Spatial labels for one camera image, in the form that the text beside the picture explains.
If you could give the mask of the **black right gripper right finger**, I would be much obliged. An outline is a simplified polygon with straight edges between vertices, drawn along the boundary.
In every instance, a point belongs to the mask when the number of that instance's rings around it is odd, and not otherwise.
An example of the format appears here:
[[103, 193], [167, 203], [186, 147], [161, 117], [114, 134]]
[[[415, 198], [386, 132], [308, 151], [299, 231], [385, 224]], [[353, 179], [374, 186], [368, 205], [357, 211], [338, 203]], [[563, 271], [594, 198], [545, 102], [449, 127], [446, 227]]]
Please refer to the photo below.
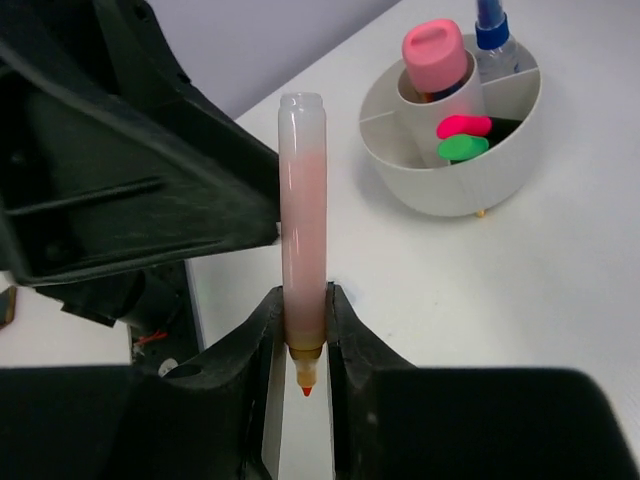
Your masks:
[[424, 368], [326, 297], [338, 479], [635, 479], [602, 390], [564, 368]]

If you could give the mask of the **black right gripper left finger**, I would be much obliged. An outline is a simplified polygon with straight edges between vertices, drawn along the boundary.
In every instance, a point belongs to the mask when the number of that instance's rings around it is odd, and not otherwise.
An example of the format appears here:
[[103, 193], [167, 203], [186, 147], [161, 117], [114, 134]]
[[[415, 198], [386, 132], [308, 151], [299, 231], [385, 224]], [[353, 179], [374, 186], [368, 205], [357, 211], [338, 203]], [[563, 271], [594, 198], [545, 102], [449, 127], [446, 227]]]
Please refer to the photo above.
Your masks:
[[129, 365], [1, 373], [5, 479], [274, 479], [282, 291], [165, 375]]

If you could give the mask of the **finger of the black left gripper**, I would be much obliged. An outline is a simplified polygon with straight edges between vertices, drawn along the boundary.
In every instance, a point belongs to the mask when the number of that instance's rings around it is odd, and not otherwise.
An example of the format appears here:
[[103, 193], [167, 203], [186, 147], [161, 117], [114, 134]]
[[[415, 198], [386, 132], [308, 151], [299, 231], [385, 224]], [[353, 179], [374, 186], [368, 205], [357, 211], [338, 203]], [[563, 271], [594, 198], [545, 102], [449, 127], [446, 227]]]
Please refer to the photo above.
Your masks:
[[192, 85], [144, 1], [1, 5], [1, 269], [104, 324], [178, 311], [163, 264], [273, 243], [277, 154]]

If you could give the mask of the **pink pencil-shaped highlighter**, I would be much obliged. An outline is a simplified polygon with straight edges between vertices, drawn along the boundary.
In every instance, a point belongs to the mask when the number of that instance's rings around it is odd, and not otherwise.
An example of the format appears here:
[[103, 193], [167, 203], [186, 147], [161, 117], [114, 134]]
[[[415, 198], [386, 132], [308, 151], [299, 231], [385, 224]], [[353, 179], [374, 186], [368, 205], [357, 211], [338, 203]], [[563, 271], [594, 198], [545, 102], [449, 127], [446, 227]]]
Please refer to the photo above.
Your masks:
[[308, 397], [326, 342], [327, 133], [319, 94], [281, 97], [278, 154], [284, 334]]

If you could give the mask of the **black green highlighter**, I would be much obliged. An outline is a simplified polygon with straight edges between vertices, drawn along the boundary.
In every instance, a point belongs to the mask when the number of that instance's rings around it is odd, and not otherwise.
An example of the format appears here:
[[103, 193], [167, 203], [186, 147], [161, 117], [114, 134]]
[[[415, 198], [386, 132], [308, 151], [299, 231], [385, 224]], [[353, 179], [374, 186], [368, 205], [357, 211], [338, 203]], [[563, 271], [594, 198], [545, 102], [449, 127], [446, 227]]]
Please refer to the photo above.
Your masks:
[[484, 137], [458, 134], [443, 140], [437, 153], [451, 163], [459, 163], [482, 155], [489, 148], [490, 142]]

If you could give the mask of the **black pink highlighter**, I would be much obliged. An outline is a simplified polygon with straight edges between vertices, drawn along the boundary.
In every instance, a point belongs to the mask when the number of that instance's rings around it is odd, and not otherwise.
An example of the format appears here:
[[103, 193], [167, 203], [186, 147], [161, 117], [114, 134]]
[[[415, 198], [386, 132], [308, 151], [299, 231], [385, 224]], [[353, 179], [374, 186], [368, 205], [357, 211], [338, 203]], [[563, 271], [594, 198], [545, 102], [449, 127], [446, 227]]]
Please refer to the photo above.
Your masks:
[[439, 139], [455, 135], [486, 137], [492, 130], [492, 121], [488, 116], [452, 115], [443, 119], [436, 129]]

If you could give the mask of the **pink crayon bottle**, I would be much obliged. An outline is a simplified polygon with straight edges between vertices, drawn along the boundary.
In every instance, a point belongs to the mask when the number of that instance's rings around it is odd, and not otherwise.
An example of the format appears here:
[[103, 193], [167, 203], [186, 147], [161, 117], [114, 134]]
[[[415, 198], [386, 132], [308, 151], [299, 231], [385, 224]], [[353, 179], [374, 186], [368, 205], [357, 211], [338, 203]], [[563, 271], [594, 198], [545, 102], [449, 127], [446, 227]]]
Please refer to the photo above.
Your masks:
[[436, 19], [411, 29], [402, 42], [411, 85], [424, 103], [439, 101], [465, 83], [469, 60], [459, 26]]

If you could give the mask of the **blue capped glue bottle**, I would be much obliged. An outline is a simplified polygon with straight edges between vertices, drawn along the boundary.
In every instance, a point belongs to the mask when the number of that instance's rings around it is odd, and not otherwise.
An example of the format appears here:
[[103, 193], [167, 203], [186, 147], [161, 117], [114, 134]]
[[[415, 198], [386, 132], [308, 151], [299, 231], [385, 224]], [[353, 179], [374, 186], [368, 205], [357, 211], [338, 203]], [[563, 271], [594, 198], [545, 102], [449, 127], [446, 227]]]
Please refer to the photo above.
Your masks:
[[512, 37], [500, 0], [477, 0], [476, 61], [482, 83], [520, 71], [518, 43]]

